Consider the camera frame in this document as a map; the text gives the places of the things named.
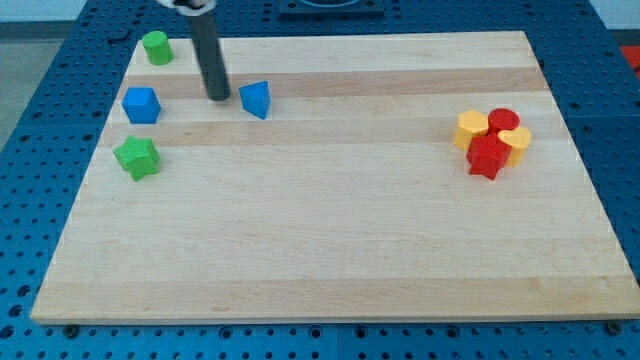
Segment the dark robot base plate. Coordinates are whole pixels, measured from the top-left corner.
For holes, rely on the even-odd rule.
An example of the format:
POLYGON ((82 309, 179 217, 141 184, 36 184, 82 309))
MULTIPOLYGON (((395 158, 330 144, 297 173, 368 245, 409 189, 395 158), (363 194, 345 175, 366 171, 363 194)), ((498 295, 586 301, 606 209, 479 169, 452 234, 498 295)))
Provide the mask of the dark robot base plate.
POLYGON ((280 19, 302 16, 381 15, 385 0, 278 0, 280 19))

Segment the white rod mount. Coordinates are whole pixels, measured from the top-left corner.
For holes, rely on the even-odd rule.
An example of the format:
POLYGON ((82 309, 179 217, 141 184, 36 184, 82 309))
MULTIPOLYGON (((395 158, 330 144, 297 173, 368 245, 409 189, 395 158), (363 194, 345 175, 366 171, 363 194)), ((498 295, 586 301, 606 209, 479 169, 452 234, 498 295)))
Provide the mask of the white rod mount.
POLYGON ((217 6, 216 0, 157 0, 169 9, 176 10, 183 16, 201 16, 217 6))

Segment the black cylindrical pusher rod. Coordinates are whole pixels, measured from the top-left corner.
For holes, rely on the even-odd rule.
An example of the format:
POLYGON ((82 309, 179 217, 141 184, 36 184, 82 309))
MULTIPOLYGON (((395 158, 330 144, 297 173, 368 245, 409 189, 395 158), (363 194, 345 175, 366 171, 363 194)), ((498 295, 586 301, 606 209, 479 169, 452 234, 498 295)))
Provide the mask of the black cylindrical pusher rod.
POLYGON ((213 12, 190 16, 187 24, 208 98, 228 99, 231 90, 213 12))

